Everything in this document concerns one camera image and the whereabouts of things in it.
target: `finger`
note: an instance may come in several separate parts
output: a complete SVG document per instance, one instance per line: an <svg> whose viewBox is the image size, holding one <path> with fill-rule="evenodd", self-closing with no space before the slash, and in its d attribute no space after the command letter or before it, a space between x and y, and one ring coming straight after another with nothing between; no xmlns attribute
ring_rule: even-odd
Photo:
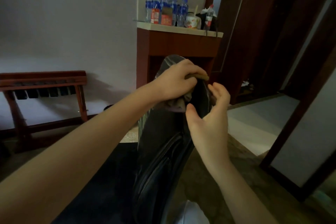
<svg viewBox="0 0 336 224"><path fill-rule="evenodd" d="M180 65L193 65L194 63L191 62L188 59L184 59L183 61L180 61L178 64L180 64Z"/></svg>
<svg viewBox="0 0 336 224"><path fill-rule="evenodd" d="M229 94L228 90L222 84L214 82L212 86L218 91L220 96Z"/></svg>
<svg viewBox="0 0 336 224"><path fill-rule="evenodd" d="M206 71L202 68L200 68L199 66L196 66L196 65L191 65L191 64L188 64L188 65L185 65L184 66L184 74L187 75L187 74L203 74L203 75L207 75Z"/></svg>
<svg viewBox="0 0 336 224"><path fill-rule="evenodd" d="M187 90L191 90L197 84L197 79L195 77L191 77L189 79L184 80L185 87Z"/></svg>
<svg viewBox="0 0 336 224"><path fill-rule="evenodd" d="M216 99L219 99L221 95L219 94L218 90L216 90L211 84L208 85L209 90L215 96Z"/></svg>
<svg viewBox="0 0 336 224"><path fill-rule="evenodd" d="M187 105L187 110L185 112L187 118L188 127L190 128L194 124L199 124L203 120L198 116L195 107L192 104Z"/></svg>

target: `luggage rack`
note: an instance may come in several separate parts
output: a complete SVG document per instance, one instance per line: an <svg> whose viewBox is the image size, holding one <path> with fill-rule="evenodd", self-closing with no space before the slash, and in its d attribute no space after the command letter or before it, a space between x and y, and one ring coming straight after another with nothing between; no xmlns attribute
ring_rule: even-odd
<svg viewBox="0 0 336 224"><path fill-rule="evenodd" d="M9 104L19 139L15 152L29 150L32 141L16 98L58 97L58 91L61 96L76 94L82 121L86 122L88 118L83 91L86 83L85 71L0 73L0 91L3 91Z"/></svg>

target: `plastic water bottle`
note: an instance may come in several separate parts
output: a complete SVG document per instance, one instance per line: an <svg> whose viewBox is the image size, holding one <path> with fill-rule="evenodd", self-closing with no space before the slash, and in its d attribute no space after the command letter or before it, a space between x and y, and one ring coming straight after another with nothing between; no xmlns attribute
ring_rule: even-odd
<svg viewBox="0 0 336 224"><path fill-rule="evenodd" d="M186 19L187 15L187 0L182 0L180 10L181 11L177 17L177 26L184 27L184 20Z"/></svg>
<svg viewBox="0 0 336 224"><path fill-rule="evenodd" d="M207 16L205 17L204 30L210 30L211 22L213 17L213 5L210 5Z"/></svg>
<svg viewBox="0 0 336 224"><path fill-rule="evenodd" d="M151 16L151 23L159 24L160 23L160 0L153 0L153 9L152 9L152 16Z"/></svg>
<svg viewBox="0 0 336 224"><path fill-rule="evenodd" d="M172 26L175 26L177 21L177 0L172 0L171 8L173 9Z"/></svg>
<svg viewBox="0 0 336 224"><path fill-rule="evenodd" d="M167 6L167 0L162 0L161 9L162 7L166 7L166 6Z"/></svg>
<svg viewBox="0 0 336 224"><path fill-rule="evenodd" d="M173 3L173 0L167 0L167 7L171 8L172 3Z"/></svg>
<svg viewBox="0 0 336 224"><path fill-rule="evenodd" d="M151 22L153 0L146 0L146 18L145 22Z"/></svg>
<svg viewBox="0 0 336 224"><path fill-rule="evenodd" d="M153 0L153 8L160 9L160 0Z"/></svg>
<svg viewBox="0 0 336 224"><path fill-rule="evenodd" d="M185 14L187 15L188 14L188 10L189 10L189 5L188 5L188 0L185 0L185 4L187 6L187 9L185 11Z"/></svg>

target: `baseboard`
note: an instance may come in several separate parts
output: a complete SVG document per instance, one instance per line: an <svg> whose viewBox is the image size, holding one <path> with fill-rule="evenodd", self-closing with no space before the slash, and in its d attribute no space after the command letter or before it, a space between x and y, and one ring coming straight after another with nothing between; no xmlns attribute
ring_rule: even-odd
<svg viewBox="0 0 336 224"><path fill-rule="evenodd" d="M96 114L88 115L87 118L89 120L93 118L94 116L96 116ZM70 118L70 119L65 119L65 120L57 120L57 121L52 121L52 122L47 122L47 123L30 125L30 126L27 126L27 128L28 128L29 133L32 134L32 133L46 131L46 130L55 129L55 128L63 128L63 127L68 127L68 126L80 125L82 123L83 121L81 117L75 117L75 118ZM14 128L0 130L0 140L4 140L4 139L15 137L15 136L16 136L16 132Z"/></svg>

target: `white wall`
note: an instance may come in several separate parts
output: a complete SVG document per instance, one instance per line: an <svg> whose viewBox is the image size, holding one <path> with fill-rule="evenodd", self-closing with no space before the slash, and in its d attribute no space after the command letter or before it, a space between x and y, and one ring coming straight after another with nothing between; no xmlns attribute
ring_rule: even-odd
<svg viewBox="0 0 336 224"><path fill-rule="evenodd" d="M188 0L190 7L205 0ZM136 0L1 0L0 72L86 70L88 114L135 89ZM18 100L27 124L79 116L75 96ZM12 128L0 93L0 130Z"/></svg>
<svg viewBox="0 0 336 224"><path fill-rule="evenodd" d="M335 85L336 70L271 163L300 187L336 150Z"/></svg>

